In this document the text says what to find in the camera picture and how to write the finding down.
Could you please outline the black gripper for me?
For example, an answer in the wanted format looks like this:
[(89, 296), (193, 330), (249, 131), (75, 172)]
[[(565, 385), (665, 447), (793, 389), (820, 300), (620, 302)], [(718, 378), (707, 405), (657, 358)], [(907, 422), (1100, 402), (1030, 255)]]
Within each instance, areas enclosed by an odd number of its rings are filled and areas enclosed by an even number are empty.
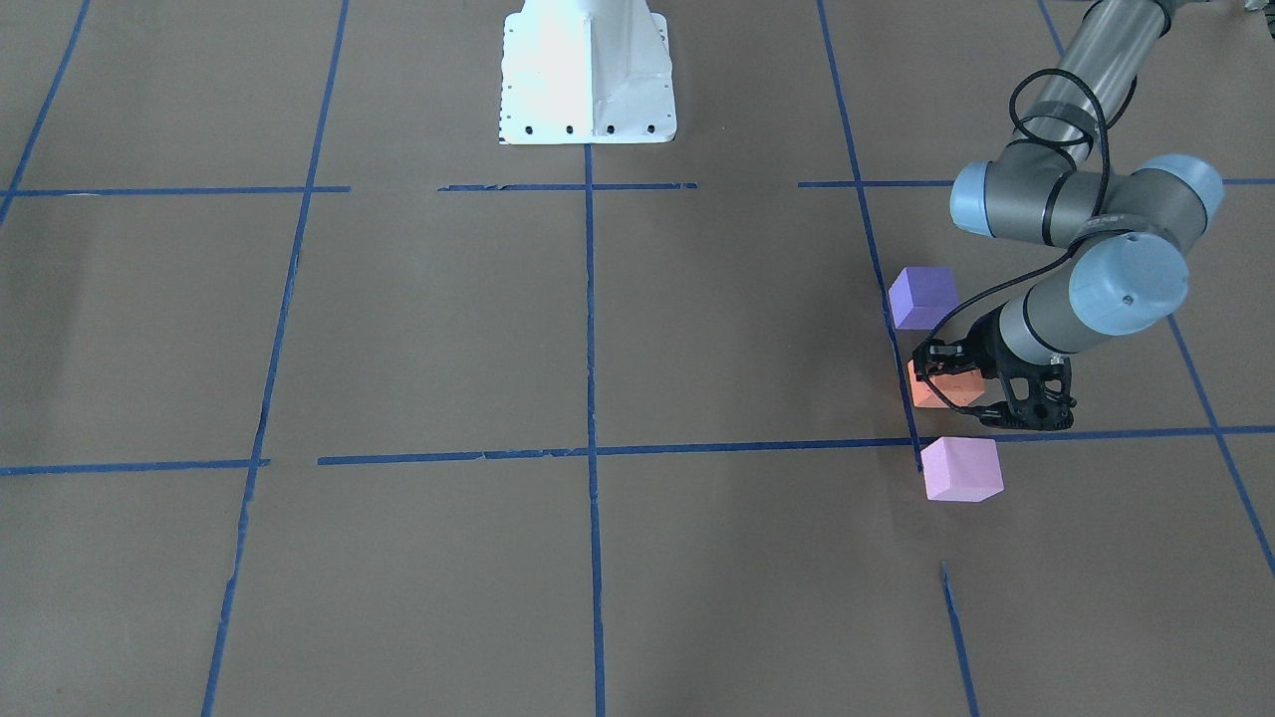
[[(1007, 307), (1002, 305), (993, 313), (983, 315), (973, 324), (965, 339), (921, 342), (912, 350), (915, 375), (924, 381), (940, 373), (959, 375), (978, 371), (983, 379), (997, 379), (1006, 385), (1014, 385), (1014, 390), (1031, 390), (1035, 371), (1014, 353), (1001, 327), (1002, 314)], [(938, 401), (951, 411), (978, 418), (978, 422), (987, 427), (1012, 427), (1017, 424), (1011, 404), (1005, 401), (992, 404), (958, 404), (950, 395), (941, 393)]]

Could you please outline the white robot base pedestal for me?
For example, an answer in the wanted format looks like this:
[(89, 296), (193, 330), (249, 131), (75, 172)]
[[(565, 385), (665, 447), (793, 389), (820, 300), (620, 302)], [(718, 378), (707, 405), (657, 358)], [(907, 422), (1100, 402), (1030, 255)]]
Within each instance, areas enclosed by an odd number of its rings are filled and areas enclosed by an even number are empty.
[(525, 1), (504, 18), (500, 69), (501, 144), (677, 135), (669, 27), (646, 1)]

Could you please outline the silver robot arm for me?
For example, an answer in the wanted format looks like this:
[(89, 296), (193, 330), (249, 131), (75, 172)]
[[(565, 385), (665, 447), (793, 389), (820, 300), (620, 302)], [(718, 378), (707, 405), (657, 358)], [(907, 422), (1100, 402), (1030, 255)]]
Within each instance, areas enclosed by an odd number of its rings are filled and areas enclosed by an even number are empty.
[(964, 339), (929, 330), (912, 376), (987, 427), (1061, 431), (1074, 422), (1071, 358), (1148, 330), (1188, 292), (1184, 259), (1214, 223), (1225, 188), (1191, 154), (1116, 174), (1111, 130), (1179, 3), (1098, 1), (1057, 68), (1009, 100), (1014, 135), (997, 159), (952, 181), (961, 230), (1060, 250), (1021, 277), (1026, 291), (974, 322)]

